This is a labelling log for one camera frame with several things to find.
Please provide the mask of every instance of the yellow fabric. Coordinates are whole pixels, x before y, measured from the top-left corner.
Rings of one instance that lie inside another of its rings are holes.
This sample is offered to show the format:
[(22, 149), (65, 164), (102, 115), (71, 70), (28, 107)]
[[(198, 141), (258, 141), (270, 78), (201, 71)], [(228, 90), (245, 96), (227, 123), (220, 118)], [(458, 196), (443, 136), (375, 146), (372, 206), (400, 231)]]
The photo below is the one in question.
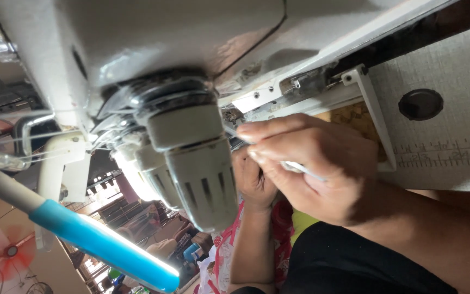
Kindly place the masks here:
[(293, 228), (295, 229), (295, 234), (291, 236), (291, 247), (293, 247), (295, 241), (297, 241), (297, 238), (305, 229), (309, 228), (312, 224), (319, 222), (318, 219), (310, 217), (295, 208), (293, 209), (291, 220), (293, 221)]
[(146, 251), (149, 254), (164, 260), (173, 253), (175, 248), (177, 248), (177, 241), (175, 241), (175, 239), (166, 239), (161, 242), (151, 244), (148, 246)]

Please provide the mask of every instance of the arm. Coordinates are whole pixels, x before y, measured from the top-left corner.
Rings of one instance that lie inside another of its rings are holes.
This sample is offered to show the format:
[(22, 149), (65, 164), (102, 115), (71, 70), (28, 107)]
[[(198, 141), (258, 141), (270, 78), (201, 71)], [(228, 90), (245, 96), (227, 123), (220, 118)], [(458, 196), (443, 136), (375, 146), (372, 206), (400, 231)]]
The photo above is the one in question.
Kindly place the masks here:
[(470, 293), (470, 215), (403, 189), (378, 184), (376, 217), (349, 230), (405, 255)]
[[(306, 115), (244, 124), (249, 154), (297, 210), (389, 247), (470, 293), (470, 215), (376, 181), (378, 147), (341, 125)], [(325, 181), (284, 170), (303, 164)]]
[(252, 286), (275, 292), (275, 264), (271, 239), (271, 208), (254, 212), (245, 208), (231, 261), (228, 292)]
[(231, 259), (228, 293), (251, 286), (273, 294), (275, 263), (271, 203), (277, 188), (248, 156), (247, 148), (233, 152), (232, 159), (237, 188), (243, 194), (245, 204)]

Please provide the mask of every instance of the fan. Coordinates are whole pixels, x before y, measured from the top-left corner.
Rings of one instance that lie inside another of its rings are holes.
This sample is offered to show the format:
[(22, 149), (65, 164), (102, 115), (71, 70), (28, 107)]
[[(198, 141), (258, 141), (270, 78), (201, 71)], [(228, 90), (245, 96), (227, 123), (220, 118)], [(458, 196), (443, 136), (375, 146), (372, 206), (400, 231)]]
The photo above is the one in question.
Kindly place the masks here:
[(9, 229), (7, 246), (0, 245), (0, 282), (14, 278), (21, 271), (27, 271), (36, 253), (35, 233), (22, 238), (22, 228), (13, 226)]
[(28, 288), (27, 294), (54, 294), (47, 283), (37, 282)]

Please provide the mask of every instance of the blue handle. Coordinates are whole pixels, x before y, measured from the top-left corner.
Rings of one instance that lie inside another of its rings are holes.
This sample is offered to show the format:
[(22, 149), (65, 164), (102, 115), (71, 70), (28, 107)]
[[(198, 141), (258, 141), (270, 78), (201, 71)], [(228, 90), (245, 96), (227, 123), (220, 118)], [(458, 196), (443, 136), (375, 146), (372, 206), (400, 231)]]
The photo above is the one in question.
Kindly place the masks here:
[(84, 252), (162, 292), (179, 286), (179, 272), (163, 263), (100, 222), (47, 200), (28, 215), (29, 219)]

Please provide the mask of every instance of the hand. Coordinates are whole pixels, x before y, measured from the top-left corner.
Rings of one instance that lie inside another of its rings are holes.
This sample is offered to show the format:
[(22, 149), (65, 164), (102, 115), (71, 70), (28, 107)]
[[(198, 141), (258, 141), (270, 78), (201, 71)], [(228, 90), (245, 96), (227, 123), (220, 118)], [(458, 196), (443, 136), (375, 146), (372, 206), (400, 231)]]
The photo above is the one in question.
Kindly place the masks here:
[[(256, 142), (247, 152), (297, 210), (341, 226), (374, 218), (375, 194), (371, 190), (378, 146), (358, 131), (295, 114), (243, 124), (237, 133)], [(287, 171), (280, 161), (303, 164), (326, 181)]]
[(231, 158), (237, 189), (245, 200), (245, 210), (254, 212), (269, 210), (277, 195), (277, 187), (248, 156), (248, 147), (233, 151)]

